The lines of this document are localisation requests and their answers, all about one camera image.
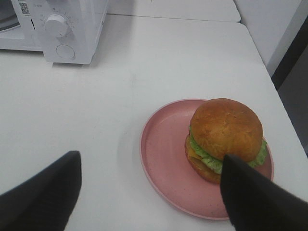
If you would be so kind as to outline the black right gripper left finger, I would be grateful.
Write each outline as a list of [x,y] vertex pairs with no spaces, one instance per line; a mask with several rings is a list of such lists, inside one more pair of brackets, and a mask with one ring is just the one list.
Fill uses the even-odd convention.
[[69,151],[0,196],[2,231],[63,231],[82,184],[81,155]]

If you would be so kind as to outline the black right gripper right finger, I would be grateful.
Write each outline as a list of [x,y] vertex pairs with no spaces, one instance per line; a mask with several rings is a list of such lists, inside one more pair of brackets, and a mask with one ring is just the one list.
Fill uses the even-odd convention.
[[237,231],[306,231],[308,204],[234,155],[223,159],[220,191]]

